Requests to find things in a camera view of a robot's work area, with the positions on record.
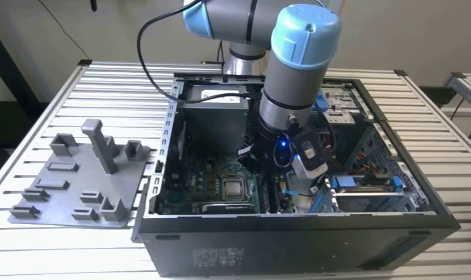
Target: blue connector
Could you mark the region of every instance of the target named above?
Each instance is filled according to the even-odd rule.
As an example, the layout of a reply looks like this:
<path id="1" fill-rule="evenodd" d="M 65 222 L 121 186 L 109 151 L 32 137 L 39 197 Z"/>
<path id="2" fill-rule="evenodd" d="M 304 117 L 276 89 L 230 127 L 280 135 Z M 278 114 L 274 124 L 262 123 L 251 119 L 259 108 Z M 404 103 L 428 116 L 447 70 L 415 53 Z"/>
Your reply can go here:
<path id="1" fill-rule="evenodd" d="M 394 185 L 394 191 L 395 192 L 402 191 L 402 189 L 403 189 L 403 181 L 396 176 L 392 177 L 392 185 Z"/>
<path id="2" fill-rule="evenodd" d="M 282 190 L 283 194 L 288 194 L 288 195 L 299 195 L 299 192 L 296 191 L 290 191 L 290 190 Z"/>
<path id="3" fill-rule="evenodd" d="M 316 96 L 316 105 L 319 106 L 318 108 L 315 107 L 316 111 L 326 112 L 328 109 L 328 102 L 326 100 L 326 97 L 323 96 L 323 91 L 320 89 L 319 95 Z"/>

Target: metal slotted table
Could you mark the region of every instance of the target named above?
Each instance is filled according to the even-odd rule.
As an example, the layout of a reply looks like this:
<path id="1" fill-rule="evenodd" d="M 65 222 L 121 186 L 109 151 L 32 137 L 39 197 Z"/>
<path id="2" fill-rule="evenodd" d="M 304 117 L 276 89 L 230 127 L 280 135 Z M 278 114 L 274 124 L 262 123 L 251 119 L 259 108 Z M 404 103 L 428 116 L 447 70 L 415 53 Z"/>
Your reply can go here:
<path id="1" fill-rule="evenodd" d="M 219 73 L 216 65 L 149 65 L 170 91 L 175 72 Z M 223 279 L 471 279 L 471 142 L 436 109 L 407 76 L 394 71 L 330 69 L 330 78 L 360 79 L 384 112 L 419 168 L 447 203 L 462 229 L 394 272 L 338 275 L 240 276 Z M 141 244 L 129 228 L 101 230 L 21 225 L 7 221 L 20 191 L 29 186 L 52 151 L 49 141 L 80 131 L 85 118 L 99 118 L 116 144 L 140 140 L 159 147 L 167 99 L 137 64 L 93 62 L 79 66 L 40 120 L 0 171 L 0 279 L 156 279 Z M 152 174 L 151 153 L 140 190 Z M 135 200 L 139 203 L 140 191 Z"/>
<path id="2" fill-rule="evenodd" d="M 471 73 L 451 73 L 444 86 L 455 89 L 471 104 Z"/>

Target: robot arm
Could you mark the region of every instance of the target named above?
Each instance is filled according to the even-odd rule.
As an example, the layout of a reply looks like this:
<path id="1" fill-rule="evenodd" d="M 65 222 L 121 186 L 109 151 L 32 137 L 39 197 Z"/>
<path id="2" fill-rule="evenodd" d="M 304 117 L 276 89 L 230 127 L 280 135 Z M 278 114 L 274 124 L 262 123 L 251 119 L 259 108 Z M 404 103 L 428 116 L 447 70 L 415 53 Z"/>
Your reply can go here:
<path id="1" fill-rule="evenodd" d="M 259 115 L 279 131 L 306 124 L 342 30 L 330 10 L 292 2 L 210 0 L 184 11 L 194 34 L 271 48 Z"/>

